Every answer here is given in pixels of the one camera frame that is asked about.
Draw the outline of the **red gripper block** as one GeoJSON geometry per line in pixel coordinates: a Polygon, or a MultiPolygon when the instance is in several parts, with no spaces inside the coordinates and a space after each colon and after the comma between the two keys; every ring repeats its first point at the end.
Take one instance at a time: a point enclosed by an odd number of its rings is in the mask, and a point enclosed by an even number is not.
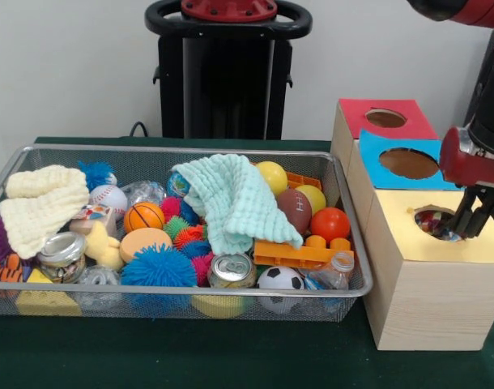
{"type": "MultiPolygon", "coordinates": [[[[486,186],[494,188],[494,156],[479,148],[471,140],[467,128],[452,127],[443,138],[439,166],[444,179],[459,186],[486,186]]],[[[481,206],[474,211],[474,188],[466,188],[462,201],[451,221],[454,232],[465,232],[467,238],[479,236],[492,209],[494,198],[480,196],[481,206]]]]}

